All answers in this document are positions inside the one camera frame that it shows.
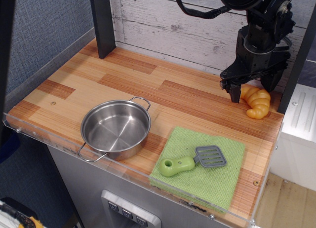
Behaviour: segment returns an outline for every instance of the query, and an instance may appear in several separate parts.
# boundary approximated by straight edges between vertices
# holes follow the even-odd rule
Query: green spatula handle
[[[192,170],[196,163],[191,156],[181,159],[163,159],[159,164],[159,170],[166,177],[173,176],[182,171]]]

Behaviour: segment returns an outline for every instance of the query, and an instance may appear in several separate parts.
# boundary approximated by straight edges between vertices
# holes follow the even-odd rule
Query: gray spatula head
[[[197,155],[194,157],[194,162],[199,162],[204,167],[217,167],[227,164],[227,161],[218,146],[197,147],[195,151]]]

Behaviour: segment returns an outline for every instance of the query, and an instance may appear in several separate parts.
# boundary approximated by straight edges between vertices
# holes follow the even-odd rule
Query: stainless steel pot
[[[133,102],[142,99],[147,109]],[[90,110],[81,123],[81,136],[85,143],[80,147],[79,156],[88,162],[97,162],[104,156],[123,160],[140,151],[151,127],[148,114],[150,102],[143,97],[104,102]],[[80,151],[88,144],[102,156],[96,160],[83,158]]]

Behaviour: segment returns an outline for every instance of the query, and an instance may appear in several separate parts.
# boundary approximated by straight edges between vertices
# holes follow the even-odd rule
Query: green cloth
[[[211,145],[217,145],[221,149],[227,161],[225,166],[205,168],[197,163],[193,170],[180,172],[171,177],[165,177],[160,173],[158,166],[162,159],[176,159],[187,155],[194,157],[196,147]],[[219,206],[228,210],[237,184],[244,149],[243,143],[228,138],[176,127],[150,175],[150,183],[202,206],[212,209]],[[212,207],[202,200],[216,206]]]

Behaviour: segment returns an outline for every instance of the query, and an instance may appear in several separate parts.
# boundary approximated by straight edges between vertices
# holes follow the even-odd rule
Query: button
[[[116,211],[116,212],[119,211],[119,207],[118,207],[116,204],[111,203],[110,201],[108,201],[108,203],[109,203],[109,207],[110,207],[113,211]]]
[[[133,219],[133,214],[125,209],[122,209],[123,215],[129,219]]]
[[[137,223],[144,226],[144,227],[147,227],[147,221],[144,220],[143,218],[140,218],[140,217],[136,217],[136,220],[137,220]]]

